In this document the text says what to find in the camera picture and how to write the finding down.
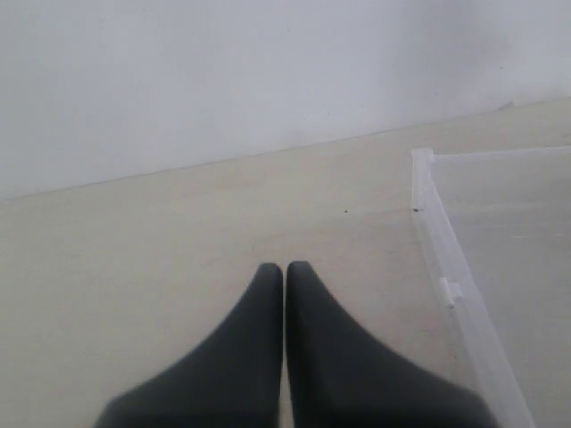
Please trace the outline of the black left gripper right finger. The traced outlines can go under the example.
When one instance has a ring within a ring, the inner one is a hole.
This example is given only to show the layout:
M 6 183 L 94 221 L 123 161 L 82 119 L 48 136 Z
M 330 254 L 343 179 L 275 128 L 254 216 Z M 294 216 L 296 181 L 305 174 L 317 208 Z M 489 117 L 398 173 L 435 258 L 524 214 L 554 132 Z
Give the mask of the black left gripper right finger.
M 378 341 L 307 261 L 286 272 L 286 361 L 297 427 L 494 427 L 474 392 Z

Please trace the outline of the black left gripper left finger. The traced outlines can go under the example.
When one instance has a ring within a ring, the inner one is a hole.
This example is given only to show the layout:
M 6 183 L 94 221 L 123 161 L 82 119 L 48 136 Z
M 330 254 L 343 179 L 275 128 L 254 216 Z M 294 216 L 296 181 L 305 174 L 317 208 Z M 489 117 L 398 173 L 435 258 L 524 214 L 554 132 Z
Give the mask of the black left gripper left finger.
M 258 266 L 219 326 L 177 363 L 113 399 L 99 427 L 277 427 L 283 274 Z

